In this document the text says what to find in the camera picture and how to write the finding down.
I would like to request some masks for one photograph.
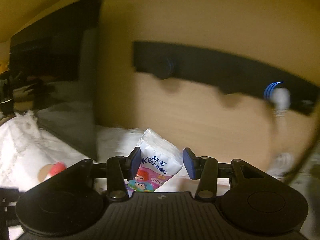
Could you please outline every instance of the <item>cartoon character print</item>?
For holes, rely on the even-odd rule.
[[[146,182],[149,179],[149,174],[146,171],[138,170],[134,179],[128,181],[128,185],[135,191],[152,192],[153,186],[151,183]]]
[[[149,179],[149,174],[146,171],[139,169],[134,179],[138,181],[147,181]]]

